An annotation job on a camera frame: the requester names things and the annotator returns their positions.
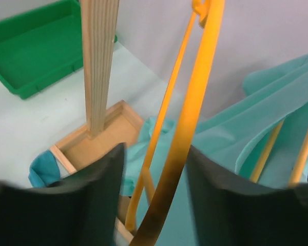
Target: turquoise sheet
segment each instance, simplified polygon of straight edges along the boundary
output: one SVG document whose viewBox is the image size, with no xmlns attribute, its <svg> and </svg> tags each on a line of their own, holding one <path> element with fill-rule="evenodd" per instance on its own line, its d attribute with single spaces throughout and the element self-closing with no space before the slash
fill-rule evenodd
<svg viewBox="0 0 308 246">
<path fill-rule="evenodd" d="M 285 187 L 308 128 L 308 55 L 250 74 L 243 89 L 247 95 L 244 100 L 198 124 L 192 144 L 221 166 L 249 177 L 271 130 L 286 118 L 259 180 L 266 186 Z M 132 195 L 155 122 L 155 117 L 149 118 L 138 143 L 128 149 L 123 195 Z M 175 128 L 175 121 L 165 121 L 150 168 L 154 184 L 158 183 Z M 32 165 L 31 169 L 46 179 L 48 172 L 36 168 L 39 162 Z M 308 160 L 302 175 L 304 182 L 307 174 Z M 137 225 L 147 208 L 143 193 Z M 185 171 L 156 245 L 197 245 Z"/>
</svg>

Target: green tray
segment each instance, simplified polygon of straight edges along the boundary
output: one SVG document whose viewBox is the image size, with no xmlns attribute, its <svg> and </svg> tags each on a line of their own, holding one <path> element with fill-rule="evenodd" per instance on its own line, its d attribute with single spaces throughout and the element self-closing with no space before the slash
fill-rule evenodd
<svg viewBox="0 0 308 246">
<path fill-rule="evenodd" d="M 0 81 L 22 99 L 81 68 L 82 57 L 76 0 L 61 0 L 0 21 Z"/>
</svg>

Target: teal fabric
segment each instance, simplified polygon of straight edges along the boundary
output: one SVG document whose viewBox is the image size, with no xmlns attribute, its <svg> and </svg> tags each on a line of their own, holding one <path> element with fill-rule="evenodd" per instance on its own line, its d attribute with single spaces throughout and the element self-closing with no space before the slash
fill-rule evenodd
<svg viewBox="0 0 308 246">
<path fill-rule="evenodd" d="M 250 74 L 243 88 L 247 94 L 244 100 L 198 124 L 192 144 L 221 166 L 249 177 L 267 136 L 287 117 L 260 178 L 264 185 L 285 187 L 308 128 L 308 55 Z M 128 149 L 124 195 L 132 195 L 155 122 L 154 117 L 148 119 L 138 143 Z M 154 184 L 158 183 L 175 128 L 175 121 L 165 121 L 150 168 Z M 147 208 L 143 192 L 138 225 Z M 197 245 L 185 172 L 156 245 Z"/>
<path fill-rule="evenodd" d="M 45 187 L 61 178 L 56 158 L 49 150 L 32 162 L 29 172 L 29 180 L 35 188 Z"/>
</svg>

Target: wooden post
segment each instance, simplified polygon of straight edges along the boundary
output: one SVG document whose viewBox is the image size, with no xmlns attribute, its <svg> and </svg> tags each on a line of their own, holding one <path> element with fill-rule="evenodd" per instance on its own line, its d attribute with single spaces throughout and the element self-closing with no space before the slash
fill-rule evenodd
<svg viewBox="0 0 308 246">
<path fill-rule="evenodd" d="M 87 130 L 104 130 L 119 0 L 81 0 Z"/>
</svg>

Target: black object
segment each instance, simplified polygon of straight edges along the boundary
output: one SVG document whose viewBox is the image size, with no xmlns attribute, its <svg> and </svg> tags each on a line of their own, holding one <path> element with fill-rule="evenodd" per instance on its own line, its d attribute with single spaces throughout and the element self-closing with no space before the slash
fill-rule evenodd
<svg viewBox="0 0 308 246">
<path fill-rule="evenodd" d="M 124 145 L 48 188 L 0 182 L 0 246 L 112 246 Z"/>
<path fill-rule="evenodd" d="M 200 246 L 308 246 L 308 184 L 267 188 L 194 147 L 187 176 Z"/>
</svg>

